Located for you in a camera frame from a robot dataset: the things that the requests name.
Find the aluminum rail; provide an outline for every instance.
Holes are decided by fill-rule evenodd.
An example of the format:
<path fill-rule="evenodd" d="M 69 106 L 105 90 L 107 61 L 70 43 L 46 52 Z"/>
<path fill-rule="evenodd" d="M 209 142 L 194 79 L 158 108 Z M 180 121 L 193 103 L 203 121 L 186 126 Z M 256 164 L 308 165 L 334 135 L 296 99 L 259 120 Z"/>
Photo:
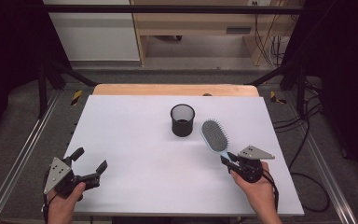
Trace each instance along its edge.
<path fill-rule="evenodd" d="M 292 107 L 293 112 L 296 113 L 295 95 L 292 91 L 285 92 L 284 95 L 286 96 L 289 105 Z M 303 136 L 305 136 L 306 128 L 304 126 L 301 126 L 301 131 Z M 345 199 L 345 196 L 339 187 L 333 172 L 328 166 L 327 161 L 324 159 L 323 153 L 316 144 L 316 141 L 313 138 L 311 132 L 309 132 L 307 144 L 310 148 L 310 156 L 312 157 L 316 169 L 318 170 L 318 173 L 324 182 L 324 187 L 330 196 L 331 202 L 336 208 L 337 215 L 341 219 L 341 222 L 343 224 L 356 224 L 356 217 L 354 216 L 351 207 Z"/>
<path fill-rule="evenodd" d="M 43 132 L 49 117 L 51 116 L 51 113 L 57 103 L 60 93 L 61 91 L 53 91 L 48 102 L 48 110 L 46 111 L 43 118 L 37 120 L 33 130 L 31 131 L 31 134 L 28 136 L 27 141 L 22 147 L 18 158 L 14 162 L 10 172 L 7 174 L 7 177 L 0 188 L 0 214 L 7 202 L 8 197 L 10 196 L 10 193 L 14 189 L 17 180 L 20 178 L 21 172 L 26 162 L 28 161 L 32 151 L 34 150 L 37 140 Z"/>

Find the wrist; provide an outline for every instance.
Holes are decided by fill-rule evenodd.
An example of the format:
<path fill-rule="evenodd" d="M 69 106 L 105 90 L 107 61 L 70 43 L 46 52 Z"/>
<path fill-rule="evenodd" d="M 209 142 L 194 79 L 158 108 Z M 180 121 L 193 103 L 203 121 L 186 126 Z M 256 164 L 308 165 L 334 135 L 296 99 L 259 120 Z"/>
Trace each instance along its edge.
<path fill-rule="evenodd" d="M 273 210 L 263 210 L 260 213 L 257 213 L 257 217 L 263 224 L 280 224 L 281 219 L 279 218 L 275 209 Z"/>

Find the pencil cup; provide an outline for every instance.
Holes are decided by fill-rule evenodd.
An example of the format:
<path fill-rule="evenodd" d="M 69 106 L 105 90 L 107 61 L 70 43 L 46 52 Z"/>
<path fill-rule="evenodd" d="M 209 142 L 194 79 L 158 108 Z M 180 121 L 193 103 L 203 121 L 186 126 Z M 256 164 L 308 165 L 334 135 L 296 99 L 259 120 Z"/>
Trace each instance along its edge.
<path fill-rule="evenodd" d="M 179 137 L 189 136 L 193 132 L 193 120 L 196 116 L 189 105 L 176 105 L 171 109 L 172 132 Z"/>

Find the gray floor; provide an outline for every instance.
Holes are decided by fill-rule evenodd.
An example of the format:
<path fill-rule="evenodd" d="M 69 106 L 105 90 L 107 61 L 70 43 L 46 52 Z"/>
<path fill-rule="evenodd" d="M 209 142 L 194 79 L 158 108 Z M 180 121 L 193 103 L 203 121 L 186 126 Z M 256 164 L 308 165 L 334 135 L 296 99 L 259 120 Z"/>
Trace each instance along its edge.
<path fill-rule="evenodd" d="M 145 67 L 125 65 L 90 69 L 82 67 L 78 71 L 92 80 L 103 83 L 230 83 L 243 84 L 267 73 L 271 66 L 264 64 L 253 67 L 241 38 L 187 37 L 177 42 L 169 36 L 153 37 L 148 49 Z M 33 153 L 25 163 L 16 186 L 2 208 L 0 218 L 26 218 L 41 220 L 43 173 L 53 157 L 62 157 L 71 132 L 81 115 L 92 88 L 65 76 L 68 84 L 60 92 L 57 105 L 52 111 Z M 291 92 L 282 92 L 276 77 L 258 87 L 265 98 L 272 121 L 291 119 L 295 114 L 289 104 L 270 101 L 270 92 L 275 91 L 278 99 L 287 100 Z M 70 105 L 77 90 L 83 93 L 77 105 Z M 38 113 L 36 82 L 28 83 L 14 90 L 9 96 L 9 106 L 0 121 L 0 187 L 4 183 L 17 156 L 36 123 Z M 348 201 L 358 223 L 358 164 L 342 158 L 340 145 L 323 114 L 310 120 L 312 136 L 315 138 L 324 158 L 329 164 L 345 199 Z M 301 130 L 277 133 L 286 162 L 294 157 L 302 140 Z M 319 172 L 305 146 L 296 160 L 293 172 L 310 175 L 322 183 Z M 301 202 L 312 208 L 325 205 L 323 192 L 312 182 L 293 176 Z M 283 217 L 284 223 L 341 223 L 336 204 L 331 204 L 323 213 L 305 210 L 303 217 Z M 250 218 L 247 223 L 256 223 Z"/>

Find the black cable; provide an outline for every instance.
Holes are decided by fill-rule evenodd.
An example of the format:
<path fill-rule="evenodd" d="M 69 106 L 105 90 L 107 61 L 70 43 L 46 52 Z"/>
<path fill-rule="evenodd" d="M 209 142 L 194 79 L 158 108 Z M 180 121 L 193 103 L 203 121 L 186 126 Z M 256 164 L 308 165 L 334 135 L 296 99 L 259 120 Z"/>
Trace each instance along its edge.
<path fill-rule="evenodd" d="M 268 174 L 268 176 L 266 176 L 263 173 L 264 178 L 267 179 L 267 181 L 272 185 L 272 187 L 274 188 L 274 198 L 275 198 L 275 210 L 278 212 L 278 202 L 279 202 L 279 191 L 277 186 L 275 185 L 275 181 L 274 178 L 272 177 L 272 175 L 265 169 L 263 169 L 264 172 L 266 172 Z"/>
<path fill-rule="evenodd" d="M 327 200 L 327 203 L 326 205 L 324 206 L 324 208 L 322 209 L 315 209 L 315 208 L 310 208 L 310 207 L 307 207 L 306 205 L 304 205 L 303 203 L 301 204 L 303 206 L 303 208 L 311 211 L 311 212 L 315 212 L 315 213 L 322 213 L 322 212 L 325 212 L 327 211 L 327 209 L 330 207 L 330 197 L 327 193 L 327 190 L 324 188 L 324 186 L 322 184 L 320 184 L 317 180 L 315 180 L 314 178 L 308 176 L 308 175 L 304 175 L 304 174 L 301 174 L 301 173 L 290 173 L 290 175 L 299 175 L 299 176 L 302 176 L 302 177 L 305 177 L 309 180 L 311 180 L 312 182 L 314 182 L 316 185 L 319 186 L 319 188 L 322 189 L 322 191 L 324 192 L 324 195 L 326 197 L 326 200 Z"/>
<path fill-rule="evenodd" d="M 279 63 L 279 49 L 281 48 L 281 40 L 282 38 L 280 36 L 278 36 L 278 46 L 277 46 L 277 66 L 280 66 L 280 63 Z"/>
<path fill-rule="evenodd" d="M 58 196 L 58 193 L 56 193 L 56 194 L 50 199 L 50 201 L 48 201 L 48 204 L 50 204 L 51 201 L 53 201 L 53 199 L 55 199 L 57 196 Z"/>
<path fill-rule="evenodd" d="M 298 20 L 298 16 L 297 16 L 297 15 L 290 15 L 290 17 L 292 18 L 293 21 L 297 21 L 297 20 Z"/>
<path fill-rule="evenodd" d="M 315 87 L 307 79 L 305 80 L 305 86 L 306 86 L 306 88 L 308 88 L 312 91 L 316 91 L 317 93 L 320 93 L 322 91 L 322 89 Z"/>
<path fill-rule="evenodd" d="M 49 171 L 50 171 L 50 169 L 48 168 L 48 170 L 46 170 L 46 172 L 45 172 L 45 176 L 43 177 L 43 188 L 42 188 L 43 191 L 45 190 L 46 183 L 48 182 Z M 42 211 L 43 211 L 43 218 L 44 218 L 46 224 L 48 223 L 48 204 L 50 202 L 48 202 L 48 195 L 44 193 L 43 194 L 43 208 L 42 208 Z"/>
<path fill-rule="evenodd" d="M 317 108 L 319 105 L 321 105 L 321 104 L 317 104 L 317 105 L 313 106 L 313 107 L 310 109 L 309 115 L 308 115 L 309 118 L 311 118 L 311 117 L 315 116 L 316 114 L 318 114 L 319 112 L 321 112 L 322 109 L 321 109 L 321 108 L 318 108 L 317 111 L 315 111 L 315 112 L 313 112 L 313 113 L 310 114 L 310 112 L 311 112 L 313 109 Z M 291 122 L 291 123 L 289 123 L 289 124 L 285 124 L 285 125 L 283 125 L 283 126 L 274 127 L 274 129 L 277 130 L 277 129 L 282 129 L 282 128 L 285 128 L 285 127 L 289 127 L 289 126 L 293 125 L 294 123 L 296 123 L 296 122 L 298 122 L 298 121 L 301 121 L 301 119 L 297 119 L 297 120 L 295 120 L 295 121 L 293 121 L 293 122 Z M 300 124 L 297 124 L 296 126 L 290 128 L 290 129 L 288 129 L 288 130 L 275 131 L 275 133 L 285 133 L 285 132 L 289 132 L 289 131 L 291 131 L 291 130 L 293 130 L 293 129 L 295 129 L 295 128 L 301 126 L 301 125 L 303 125 L 304 123 L 305 123 L 305 121 L 302 122 L 302 123 L 300 123 Z"/>
<path fill-rule="evenodd" d="M 285 123 L 285 122 L 292 121 L 293 119 L 298 119 L 298 116 L 295 116 L 295 117 L 292 118 L 292 119 L 274 121 L 274 122 L 272 122 L 272 123 L 273 123 L 273 124 L 274 124 L 274 123 Z"/>
<path fill-rule="evenodd" d="M 276 56 L 276 53 L 275 53 L 275 36 L 272 37 L 271 54 Z"/>
<path fill-rule="evenodd" d="M 314 105 L 311 109 L 308 109 L 308 106 L 309 106 L 309 103 L 311 100 L 315 99 L 319 97 L 319 95 L 314 95 L 312 97 L 309 98 L 309 100 L 307 101 L 305 107 L 306 107 L 306 113 L 305 113 L 305 122 L 307 122 L 307 130 L 305 132 L 305 135 L 304 135 L 304 138 L 303 140 L 301 141 L 301 144 L 296 152 L 296 155 L 293 157 L 292 161 L 290 162 L 288 168 L 289 168 L 289 171 L 291 170 L 292 166 L 293 166 L 293 163 L 295 162 L 296 158 L 298 157 L 299 153 L 302 151 L 302 148 L 307 140 L 307 137 L 308 137 L 308 134 L 310 132 L 310 117 L 312 117 L 313 115 L 317 114 L 320 110 L 314 112 L 313 114 L 310 114 L 310 112 L 316 108 L 317 106 L 320 106 L 321 104 L 317 104 L 317 105 Z M 314 182 L 316 185 L 319 186 L 319 188 L 322 189 L 322 191 L 324 192 L 324 195 L 326 197 L 326 200 L 327 200 L 327 203 L 326 205 L 324 206 L 324 208 L 322 209 L 315 209 L 315 208 L 310 208 L 310 207 L 307 207 L 306 205 L 304 205 L 303 203 L 301 204 L 303 206 L 304 209 L 307 209 L 307 210 L 310 210 L 311 212 L 315 212 L 315 213 L 322 213 L 322 212 L 325 212 L 329 207 L 330 207 L 330 198 L 329 198 L 329 195 L 328 195 L 328 192 L 327 190 L 324 188 L 324 186 L 322 184 L 320 184 L 317 180 L 313 179 L 312 177 L 308 176 L 308 175 L 304 175 L 304 174 L 301 174 L 301 173 L 290 173 L 291 175 L 300 175 L 300 176 L 303 176 L 309 180 L 311 180 L 312 182 Z"/>
<path fill-rule="evenodd" d="M 309 93 L 311 93 L 311 94 L 319 94 L 319 92 L 316 92 L 315 93 L 315 90 L 313 90 L 313 89 L 311 89 L 311 88 L 308 88 L 307 86 L 305 87 L 305 90 L 307 91 L 307 92 L 309 92 Z"/>
<path fill-rule="evenodd" d="M 260 50 L 261 54 L 263 55 L 264 59 L 268 62 L 268 63 L 272 63 L 269 58 L 267 57 L 267 54 L 266 52 L 264 51 L 264 45 L 263 45 L 263 41 L 261 40 L 261 36 L 260 34 L 258 33 L 258 22 L 257 22 L 257 19 L 258 19 L 258 14 L 255 14 L 255 44 L 257 45 L 258 49 Z"/>

